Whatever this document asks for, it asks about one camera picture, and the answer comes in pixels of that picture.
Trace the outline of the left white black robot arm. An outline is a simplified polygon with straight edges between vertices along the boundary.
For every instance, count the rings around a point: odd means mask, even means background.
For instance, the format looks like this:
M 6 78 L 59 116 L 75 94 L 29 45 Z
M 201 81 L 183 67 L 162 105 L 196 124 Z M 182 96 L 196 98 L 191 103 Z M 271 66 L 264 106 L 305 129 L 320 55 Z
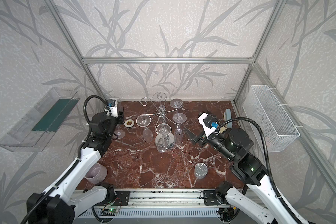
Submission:
M 114 117 L 110 113 L 98 113 L 89 121 L 91 136 L 78 149 L 78 156 L 60 177 L 42 193 L 32 194 L 26 202 L 27 215 L 23 224 L 71 224 L 86 210 L 98 203 L 110 203 L 116 199 L 111 184 L 98 184 L 82 195 L 72 198 L 76 187 L 106 153 L 118 124 L 124 123 L 124 113 Z

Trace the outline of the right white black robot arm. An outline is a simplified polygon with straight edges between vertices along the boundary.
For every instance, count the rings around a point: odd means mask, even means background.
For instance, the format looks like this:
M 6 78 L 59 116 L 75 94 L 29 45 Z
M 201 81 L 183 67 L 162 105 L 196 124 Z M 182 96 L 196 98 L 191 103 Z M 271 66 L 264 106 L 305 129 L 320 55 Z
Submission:
M 200 138 L 233 162 L 232 173 L 263 202 L 263 205 L 257 204 L 225 181 L 216 188 L 217 200 L 221 204 L 237 207 L 258 224 L 308 223 L 289 202 L 281 203 L 284 197 L 273 190 L 266 167 L 248 151 L 253 142 L 243 129 L 230 129 L 227 137 L 214 132 L 210 136 L 201 133 Z

